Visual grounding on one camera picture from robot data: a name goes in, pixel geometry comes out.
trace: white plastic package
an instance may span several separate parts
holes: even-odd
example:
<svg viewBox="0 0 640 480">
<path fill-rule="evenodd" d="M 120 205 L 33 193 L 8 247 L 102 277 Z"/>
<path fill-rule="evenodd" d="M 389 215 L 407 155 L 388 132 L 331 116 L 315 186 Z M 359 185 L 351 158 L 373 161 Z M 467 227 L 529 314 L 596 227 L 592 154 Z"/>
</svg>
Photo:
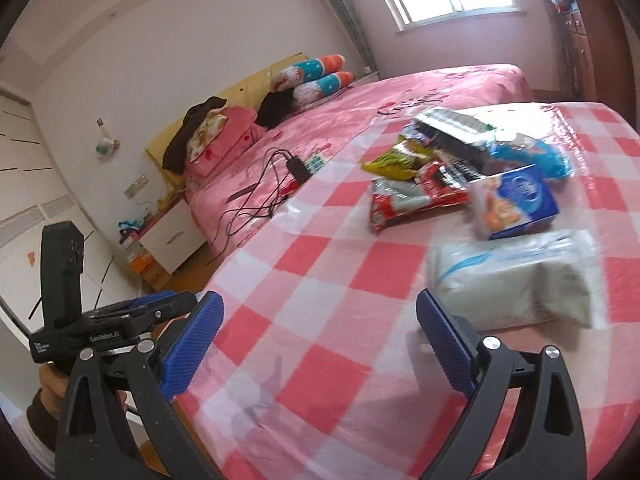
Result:
<svg viewBox="0 0 640 480">
<path fill-rule="evenodd" d="M 606 326 L 600 260 L 587 231 L 433 248 L 428 280 L 443 306 L 476 330 L 551 319 Z"/>
</svg>

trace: headboard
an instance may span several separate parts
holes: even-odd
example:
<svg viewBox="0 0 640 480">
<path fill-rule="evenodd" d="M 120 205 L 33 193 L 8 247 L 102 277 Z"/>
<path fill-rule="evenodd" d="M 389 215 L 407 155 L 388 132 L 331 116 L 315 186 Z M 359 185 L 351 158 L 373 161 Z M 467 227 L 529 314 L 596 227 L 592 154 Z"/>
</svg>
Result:
<svg viewBox="0 0 640 480">
<path fill-rule="evenodd" d="M 307 59 L 308 57 L 302 53 L 287 57 L 282 61 L 272 64 L 270 67 L 260 70 L 260 72 L 256 72 L 222 92 L 212 91 L 210 95 L 216 95 L 226 99 L 227 106 L 243 106 L 245 108 L 253 108 L 255 111 L 258 111 L 263 99 L 271 91 L 271 75 L 280 72 L 293 63 L 305 61 Z M 209 95 L 204 95 L 202 100 L 204 101 L 208 97 Z M 146 152 L 151 156 L 158 167 L 158 170 L 162 174 L 162 179 L 167 186 L 167 191 L 170 194 L 183 186 L 183 180 L 181 176 L 162 169 L 162 157 L 164 156 L 164 150 L 166 150 L 166 147 L 174 138 L 178 129 L 180 129 L 180 126 L 182 126 L 182 117 L 167 129 L 163 130 L 146 146 Z"/>
</svg>

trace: silver screw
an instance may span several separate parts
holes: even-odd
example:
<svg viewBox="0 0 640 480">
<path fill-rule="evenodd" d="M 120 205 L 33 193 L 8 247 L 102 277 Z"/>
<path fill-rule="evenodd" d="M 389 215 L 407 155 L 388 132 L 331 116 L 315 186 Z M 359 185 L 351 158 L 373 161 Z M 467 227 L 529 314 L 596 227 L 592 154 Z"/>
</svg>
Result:
<svg viewBox="0 0 640 480">
<path fill-rule="evenodd" d="M 489 350 L 497 350 L 498 348 L 500 348 L 500 345 L 502 343 L 500 343 L 500 340 L 497 337 L 494 337 L 491 335 L 489 337 L 485 337 L 482 340 L 482 344 L 486 346 Z"/>
<path fill-rule="evenodd" d="M 94 356 L 94 349 L 92 348 L 83 348 L 80 351 L 80 358 L 82 361 L 88 361 Z"/>
<path fill-rule="evenodd" d="M 138 343 L 138 352 L 141 354 L 148 354 L 155 348 L 155 344 L 151 339 L 143 339 Z"/>
<path fill-rule="evenodd" d="M 555 346 L 546 347 L 545 354 L 547 354 L 552 359 L 558 359 L 560 357 L 560 351 Z"/>
</svg>

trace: pink pillow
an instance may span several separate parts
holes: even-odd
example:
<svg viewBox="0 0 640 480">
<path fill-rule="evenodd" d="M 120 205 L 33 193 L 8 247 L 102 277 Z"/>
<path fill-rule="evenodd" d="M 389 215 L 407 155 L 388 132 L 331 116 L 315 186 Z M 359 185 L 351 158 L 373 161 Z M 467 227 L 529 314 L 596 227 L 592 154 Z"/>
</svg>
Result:
<svg viewBox="0 0 640 480">
<path fill-rule="evenodd" d="M 187 174 L 198 178 L 218 176 L 265 133 L 263 127 L 254 124 L 258 115 L 254 110 L 231 106 L 220 113 L 226 115 L 228 121 L 198 158 L 186 161 Z"/>
</svg>

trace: wall socket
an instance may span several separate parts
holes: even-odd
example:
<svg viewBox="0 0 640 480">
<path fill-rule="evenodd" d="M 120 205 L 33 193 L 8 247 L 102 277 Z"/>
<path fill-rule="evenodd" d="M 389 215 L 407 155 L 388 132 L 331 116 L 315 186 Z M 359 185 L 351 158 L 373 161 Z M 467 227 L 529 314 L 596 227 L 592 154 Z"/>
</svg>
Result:
<svg viewBox="0 0 640 480">
<path fill-rule="evenodd" d="M 140 175 L 140 177 L 133 184 L 131 184 L 131 186 L 127 187 L 127 189 L 124 192 L 124 196 L 126 196 L 129 199 L 132 199 L 148 183 L 149 183 L 149 179 L 145 175 Z"/>
</svg>

